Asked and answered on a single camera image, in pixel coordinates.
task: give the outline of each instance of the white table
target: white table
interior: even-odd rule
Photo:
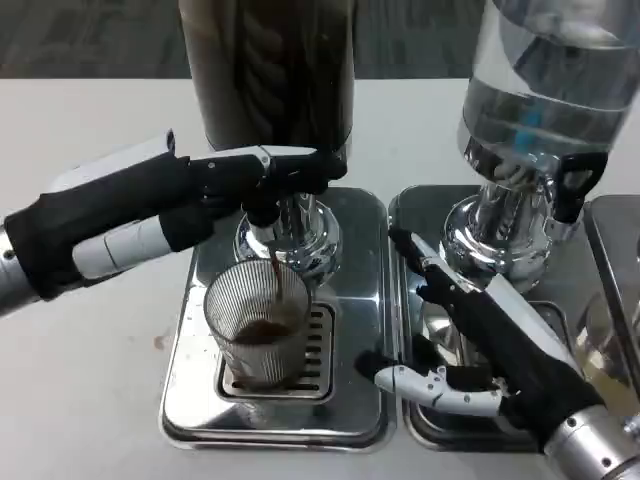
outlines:
[[[464,80],[358,82],[350,171],[340,183],[388,204],[416,183],[479,182],[455,141],[465,88]],[[639,110],[599,193],[640,193]],[[5,80],[0,126],[5,214],[71,166],[167,127],[176,132],[179,154],[207,149],[186,80]],[[553,478],[535,455],[426,450],[402,421],[372,454],[170,446],[157,414],[190,255],[0,319],[0,478]]]

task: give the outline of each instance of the robotic hand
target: robotic hand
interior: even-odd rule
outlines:
[[[432,369],[418,372],[367,352],[356,362],[360,373],[384,390],[441,412],[504,415],[530,432],[570,479],[640,479],[637,446],[553,330],[509,282],[495,275],[479,288],[454,273],[416,234],[392,227],[389,235],[407,266],[426,280],[416,293],[442,306],[491,367],[487,372],[434,361]],[[419,343],[418,353],[425,357],[430,342],[420,337]]]
[[[0,315],[99,283],[208,239],[244,206],[275,221],[279,195],[322,193],[344,162],[311,148],[254,146],[176,157],[171,131],[58,177],[0,227]]]

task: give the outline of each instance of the gray carpet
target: gray carpet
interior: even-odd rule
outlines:
[[[356,76],[469,76],[483,5],[359,0]],[[0,0],[0,77],[188,78],[177,0]]]

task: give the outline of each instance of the coffee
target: coffee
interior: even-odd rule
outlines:
[[[242,328],[233,343],[240,345],[268,345],[291,335],[291,329],[280,323],[256,320]]]
[[[353,0],[180,0],[206,134],[216,149],[336,151],[352,124]]]

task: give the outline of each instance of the ribbed glass cup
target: ribbed glass cup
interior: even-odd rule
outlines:
[[[282,303],[270,260],[237,263],[207,290],[204,314],[236,381],[277,385],[304,367],[311,294],[302,278],[280,265]]]

